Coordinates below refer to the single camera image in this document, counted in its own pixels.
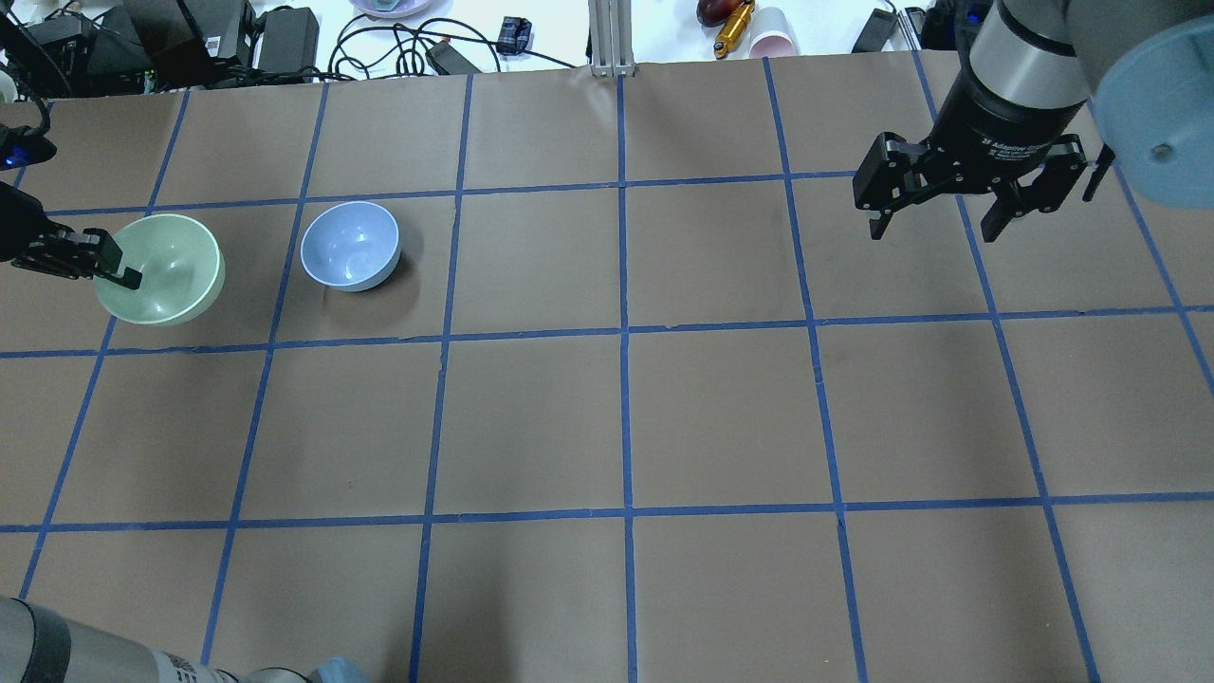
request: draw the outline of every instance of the white table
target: white table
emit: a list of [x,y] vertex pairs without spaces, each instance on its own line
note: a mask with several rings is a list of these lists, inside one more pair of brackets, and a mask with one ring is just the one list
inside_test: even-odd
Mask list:
[[[96,16],[117,5],[114,0],[85,0],[83,11]],[[895,0],[898,8],[926,6],[930,0]],[[39,21],[62,1],[17,0],[13,12],[25,22]],[[346,0],[254,0],[259,13],[280,5],[311,7],[320,24],[317,66],[328,64],[329,55],[341,28],[357,12]],[[759,7],[779,7],[796,39],[801,55],[834,55],[850,52],[864,22],[874,8],[887,7],[880,0],[759,0]],[[449,17],[477,28],[489,40],[495,40],[504,16],[521,16],[534,24],[532,50],[563,59],[572,64],[585,64],[589,10],[585,0],[435,0],[421,12],[399,19],[416,27],[432,17]],[[362,19],[354,28],[364,25],[391,25],[390,19]],[[447,24],[436,30],[458,35],[470,35],[466,30]],[[696,21],[696,0],[632,0],[632,52],[637,62],[697,62],[713,59],[713,38],[717,28],[704,28]],[[388,32],[358,35],[347,42],[351,56],[371,61],[392,47]],[[459,51],[482,70],[493,69],[493,57],[488,47],[471,42],[455,42]],[[908,49],[900,32],[895,32],[886,50]],[[730,58],[744,58],[742,50]],[[373,75],[392,73],[392,58],[371,70]],[[531,56],[509,57],[501,61],[503,70],[535,70],[560,68],[557,64]]]

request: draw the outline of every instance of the purple plate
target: purple plate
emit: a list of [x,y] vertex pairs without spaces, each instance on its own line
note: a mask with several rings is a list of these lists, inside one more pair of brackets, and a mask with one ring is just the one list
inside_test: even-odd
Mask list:
[[353,5],[359,12],[367,12],[373,17],[379,17],[381,19],[398,19],[425,10],[433,1],[435,0],[401,0],[401,4],[397,5],[395,10],[387,12],[376,10],[375,4],[371,0],[350,0],[350,4]]

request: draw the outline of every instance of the light green bowl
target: light green bowl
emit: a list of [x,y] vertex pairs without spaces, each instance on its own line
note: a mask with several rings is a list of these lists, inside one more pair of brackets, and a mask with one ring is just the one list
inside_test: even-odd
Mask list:
[[223,289],[223,254],[206,226],[189,216],[157,214],[114,234],[123,266],[143,273],[138,289],[93,278],[97,298],[118,319],[181,324],[205,311]]

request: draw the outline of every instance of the paper cup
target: paper cup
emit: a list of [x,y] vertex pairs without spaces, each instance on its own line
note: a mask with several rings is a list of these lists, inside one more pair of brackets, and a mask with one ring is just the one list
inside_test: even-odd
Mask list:
[[750,56],[792,57],[796,53],[796,41],[784,12],[779,7],[756,10],[750,19]]

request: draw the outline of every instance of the red fruit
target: red fruit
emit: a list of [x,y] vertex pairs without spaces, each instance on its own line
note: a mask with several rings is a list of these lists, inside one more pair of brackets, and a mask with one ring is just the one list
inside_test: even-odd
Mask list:
[[743,0],[699,0],[699,5],[696,6],[696,18],[703,25],[720,25],[742,2]]

